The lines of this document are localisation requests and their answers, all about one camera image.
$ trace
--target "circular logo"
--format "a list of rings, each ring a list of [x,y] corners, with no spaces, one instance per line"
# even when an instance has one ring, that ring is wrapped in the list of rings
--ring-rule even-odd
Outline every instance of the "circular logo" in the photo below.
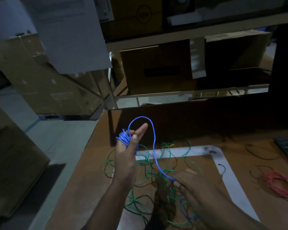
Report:
[[[150,22],[152,17],[151,10],[148,6],[142,5],[138,8],[137,19],[142,24],[147,24]]]

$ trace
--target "box label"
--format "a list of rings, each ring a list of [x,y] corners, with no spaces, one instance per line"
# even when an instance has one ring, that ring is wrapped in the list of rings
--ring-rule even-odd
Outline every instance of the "box label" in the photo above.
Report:
[[[94,0],[100,23],[114,20],[110,0]]]

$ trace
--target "paper document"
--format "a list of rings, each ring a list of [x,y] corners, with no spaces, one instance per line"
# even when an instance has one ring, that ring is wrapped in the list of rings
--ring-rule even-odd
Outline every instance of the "paper document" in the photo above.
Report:
[[[59,73],[111,68],[94,0],[22,0]]]

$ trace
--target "hand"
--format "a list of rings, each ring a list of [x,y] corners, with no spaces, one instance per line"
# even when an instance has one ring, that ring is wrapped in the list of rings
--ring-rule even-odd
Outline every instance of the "hand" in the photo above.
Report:
[[[245,214],[214,184],[191,169],[173,176],[174,186],[183,194],[199,219],[212,229],[266,229]]]
[[[126,188],[128,192],[134,187],[137,178],[134,151],[147,127],[148,124],[144,123],[138,130],[130,130],[132,137],[128,147],[120,140],[116,143],[113,183]]]

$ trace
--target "metal shelving rack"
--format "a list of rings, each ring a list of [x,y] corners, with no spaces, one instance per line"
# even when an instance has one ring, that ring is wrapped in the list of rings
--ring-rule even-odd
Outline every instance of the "metal shelving rack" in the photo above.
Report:
[[[175,31],[170,33],[161,33],[151,36],[144,36],[139,38],[108,42],[106,43],[107,49],[109,52],[119,52],[120,50],[138,48],[150,45],[156,45],[166,42],[174,42],[184,39],[191,39],[197,37],[204,37],[208,35],[214,34],[222,34],[228,32],[242,31],[242,30],[250,30],[254,28],[260,28],[265,26],[272,25],[280,25],[288,23],[288,12],[279,13],[264,17],[254,17],[246,20],[233,21],[229,23],[222,23],[212,26],[204,26],[200,28],[193,28],[182,31]],[[191,90],[191,91],[180,91],[180,92],[163,92],[163,93],[148,93],[148,94],[139,94],[139,95],[122,95],[122,96],[114,96],[114,93],[111,89],[110,85],[110,74],[111,69],[109,69],[108,75],[102,71],[104,79],[107,80],[107,88],[110,94],[111,101],[113,103],[114,108],[118,108],[117,100],[121,98],[136,98],[137,104],[139,105],[138,98],[139,97],[148,97],[148,96],[163,96],[163,95],[175,95],[175,94],[190,94],[190,93],[201,93],[201,92],[219,92],[219,91],[232,91],[232,90],[245,90],[245,93],[248,92],[249,89],[257,89],[257,88],[268,88],[269,84],[260,84],[260,85],[251,85],[247,87],[230,87],[230,88],[222,88],[222,89],[209,89],[209,90]],[[107,105],[103,99],[103,106],[107,109]]]

